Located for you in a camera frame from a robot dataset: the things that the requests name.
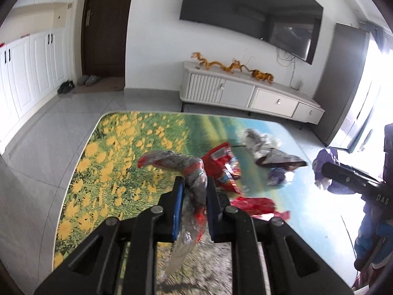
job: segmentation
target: baseboard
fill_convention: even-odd
[[[48,103],[52,98],[54,98],[57,94],[57,90],[53,90],[43,99],[41,99],[33,108],[27,112],[22,118],[15,124],[15,126],[9,131],[9,133],[5,136],[4,140],[0,142],[0,155],[4,154],[5,148],[14,138],[14,136],[18,133],[18,131],[31,119],[31,117],[36,114],[40,108],[42,108],[46,103]]]
[[[167,89],[124,88],[124,96],[165,97],[166,99],[178,100],[180,99],[180,92]]]

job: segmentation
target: dark brown door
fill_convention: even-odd
[[[83,74],[125,75],[125,42],[131,0],[86,0],[82,23]]]

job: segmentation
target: golden dragon figurine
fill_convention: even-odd
[[[274,80],[274,76],[272,74],[263,73],[260,70],[249,70],[249,68],[247,68],[247,66],[241,64],[241,62],[239,60],[233,59],[233,62],[231,63],[230,66],[225,66],[221,62],[218,62],[218,61],[209,62],[207,59],[202,57],[200,52],[194,52],[191,55],[191,58],[198,59],[200,61],[199,65],[204,66],[206,68],[206,70],[210,70],[213,65],[218,65],[221,68],[221,70],[223,70],[225,72],[230,72],[233,74],[233,70],[240,70],[240,72],[243,72],[243,68],[245,68],[248,72],[251,72],[251,76],[258,81],[265,80],[265,81],[269,82],[270,84],[272,84],[273,80]]]

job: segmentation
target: tv screen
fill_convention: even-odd
[[[312,64],[322,12],[315,0],[183,0],[180,19],[253,36]]]

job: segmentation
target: gray tile floor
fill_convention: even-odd
[[[21,290],[30,295],[52,269],[60,210],[78,159],[99,118],[113,110],[179,112],[178,93],[130,91],[56,96],[40,109],[0,156],[0,258]],[[247,112],[187,104],[185,112],[249,118]],[[323,145],[300,123],[252,114],[283,124],[310,162]],[[330,195],[348,217],[352,240],[362,219],[355,196]],[[344,206],[351,204],[353,210]]]

